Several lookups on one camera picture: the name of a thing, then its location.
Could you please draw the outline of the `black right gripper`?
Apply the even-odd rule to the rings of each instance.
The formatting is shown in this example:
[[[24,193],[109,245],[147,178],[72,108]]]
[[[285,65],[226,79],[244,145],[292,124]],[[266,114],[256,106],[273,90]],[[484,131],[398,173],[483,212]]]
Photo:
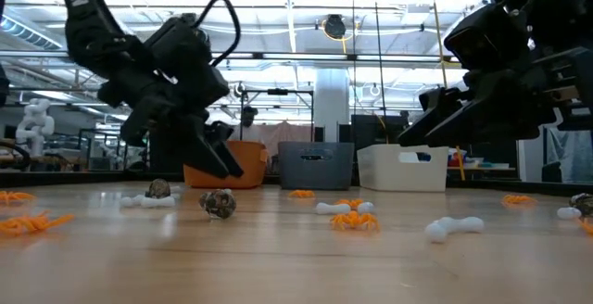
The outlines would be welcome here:
[[[473,99],[457,87],[438,87],[419,95],[423,113],[399,136],[401,146],[453,146],[539,136],[539,127],[592,130],[592,50],[577,46],[553,53],[530,53],[536,87],[513,70],[478,78]]]

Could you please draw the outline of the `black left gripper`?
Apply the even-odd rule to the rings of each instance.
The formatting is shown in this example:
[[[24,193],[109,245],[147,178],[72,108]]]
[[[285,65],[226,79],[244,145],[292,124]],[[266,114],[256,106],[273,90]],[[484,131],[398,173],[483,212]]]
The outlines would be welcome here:
[[[233,127],[208,121],[208,107],[230,93],[218,69],[183,68],[176,83],[160,70],[137,65],[111,66],[100,75],[107,81],[99,88],[99,99],[113,108],[126,104],[132,109],[120,128],[125,142],[142,146],[147,133],[160,134],[180,141],[184,165],[219,178],[244,174],[227,145]]]

